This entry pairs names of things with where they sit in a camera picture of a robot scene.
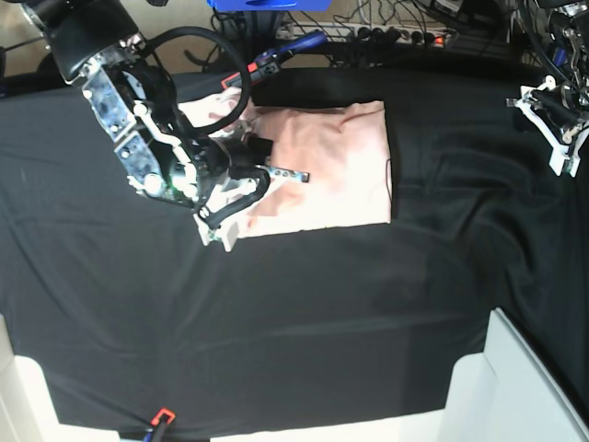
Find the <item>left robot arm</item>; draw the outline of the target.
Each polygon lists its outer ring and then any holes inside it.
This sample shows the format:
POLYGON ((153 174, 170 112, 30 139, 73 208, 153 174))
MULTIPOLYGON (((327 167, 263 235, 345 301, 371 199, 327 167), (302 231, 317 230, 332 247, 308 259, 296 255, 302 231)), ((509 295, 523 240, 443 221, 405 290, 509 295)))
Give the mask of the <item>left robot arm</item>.
POLYGON ((576 174, 588 141, 588 3, 536 1, 547 17, 547 41, 527 1, 517 1, 523 31, 546 75, 535 87, 521 86, 508 105, 522 114, 548 141, 549 165, 557 175, 576 174))

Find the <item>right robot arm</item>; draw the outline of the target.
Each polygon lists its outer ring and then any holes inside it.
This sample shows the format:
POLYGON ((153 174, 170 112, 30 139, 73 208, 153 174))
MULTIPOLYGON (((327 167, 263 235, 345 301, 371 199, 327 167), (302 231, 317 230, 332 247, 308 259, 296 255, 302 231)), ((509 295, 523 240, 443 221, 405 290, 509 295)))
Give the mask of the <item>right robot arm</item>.
POLYGON ((287 47, 247 64, 222 35, 179 27, 146 39, 118 1, 24 1, 24 16, 45 39, 64 82, 78 87, 110 138, 128 181, 142 196, 185 207, 214 233, 257 204, 274 180, 309 175, 271 165, 272 143, 248 129, 227 141, 214 135, 237 123, 255 80, 273 73, 287 47), (196 126, 180 109, 170 73, 156 49, 180 37, 212 41, 234 63, 222 88, 237 87, 237 105, 216 122, 196 126))

